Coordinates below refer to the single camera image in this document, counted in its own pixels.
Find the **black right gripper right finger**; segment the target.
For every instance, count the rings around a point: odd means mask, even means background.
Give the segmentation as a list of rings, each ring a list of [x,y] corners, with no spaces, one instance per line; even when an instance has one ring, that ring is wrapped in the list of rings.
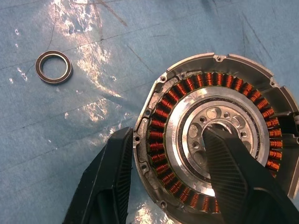
[[[225,224],[299,224],[299,210],[238,136],[207,127],[202,137]]]

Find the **silver motor housing copper windings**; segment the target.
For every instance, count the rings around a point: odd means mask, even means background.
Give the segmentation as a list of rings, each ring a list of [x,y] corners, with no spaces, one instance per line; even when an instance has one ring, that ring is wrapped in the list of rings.
[[[137,120],[133,153],[153,202],[177,224],[222,224],[202,134],[241,139],[290,197],[299,196],[299,101],[245,57],[186,58],[153,84]]]

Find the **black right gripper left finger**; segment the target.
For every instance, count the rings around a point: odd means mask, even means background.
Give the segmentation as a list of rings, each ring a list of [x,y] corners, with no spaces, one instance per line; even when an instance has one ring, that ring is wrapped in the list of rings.
[[[62,224],[126,224],[133,129],[114,132],[83,172]]]

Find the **blue plastic table cover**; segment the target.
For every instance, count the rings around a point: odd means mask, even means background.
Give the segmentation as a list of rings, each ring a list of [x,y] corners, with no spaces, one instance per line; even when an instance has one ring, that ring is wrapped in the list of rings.
[[[0,0],[0,224],[61,224],[154,81],[209,52],[262,64],[299,101],[299,0]]]

